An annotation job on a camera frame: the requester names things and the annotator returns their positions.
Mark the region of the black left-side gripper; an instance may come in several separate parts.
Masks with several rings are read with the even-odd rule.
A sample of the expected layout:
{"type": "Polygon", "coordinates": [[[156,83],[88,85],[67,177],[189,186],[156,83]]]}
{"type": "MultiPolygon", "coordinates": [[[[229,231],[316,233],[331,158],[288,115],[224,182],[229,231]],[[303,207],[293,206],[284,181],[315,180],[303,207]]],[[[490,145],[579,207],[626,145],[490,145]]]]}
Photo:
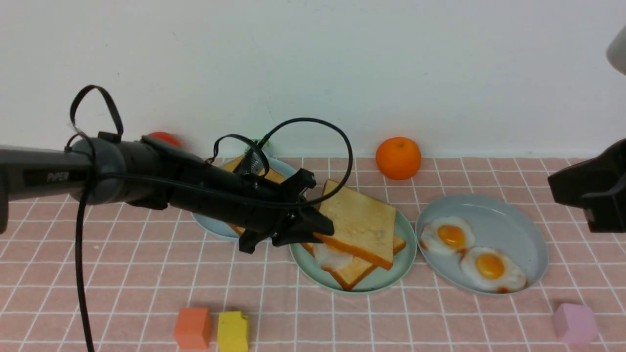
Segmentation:
{"type": "Polygon", "coordinates": [[[333,221],[315,207],[294,207],[306,200],[307,190],[315,187],[314,173],[306,169],[275,183],[208,165],[187,166],[169,190],[169,204],[245,228],[239,238],[239,251],[252,254],[266,239],[281,247],[322,243],[317,235],[335,234],[333,221]]]}

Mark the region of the black right-side robot arm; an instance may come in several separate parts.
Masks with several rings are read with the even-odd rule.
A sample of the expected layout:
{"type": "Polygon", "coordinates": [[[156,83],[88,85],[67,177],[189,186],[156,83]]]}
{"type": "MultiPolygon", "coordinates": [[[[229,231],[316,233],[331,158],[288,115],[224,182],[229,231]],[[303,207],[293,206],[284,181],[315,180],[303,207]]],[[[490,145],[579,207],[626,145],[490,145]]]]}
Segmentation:
{"type": "Polygon", "coordinates": [[[592,233],[626,231],[626,141],[548,176],[555,203],[581,209],[592,233]]]}

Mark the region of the black left-side robot arm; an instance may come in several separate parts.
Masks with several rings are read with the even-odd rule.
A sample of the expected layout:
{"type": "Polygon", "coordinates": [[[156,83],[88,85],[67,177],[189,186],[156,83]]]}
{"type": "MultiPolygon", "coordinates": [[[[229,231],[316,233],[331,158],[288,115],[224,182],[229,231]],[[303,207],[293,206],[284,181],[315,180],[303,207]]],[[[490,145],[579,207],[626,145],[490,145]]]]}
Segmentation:
{"type": "Polygon", "coordinates": [[[282,183],[236,174],[152,137],[138,142],[79,140],[63,151],[1,150],[1,231],[9,202],[69,194],[88,205],[125,202],[164,210],[169,206],[241,227],[239,250],[252,254],[271,239],[279,247],[318,243],[335,227],[304,191],[314,176],[300,169],[282,183]]]}

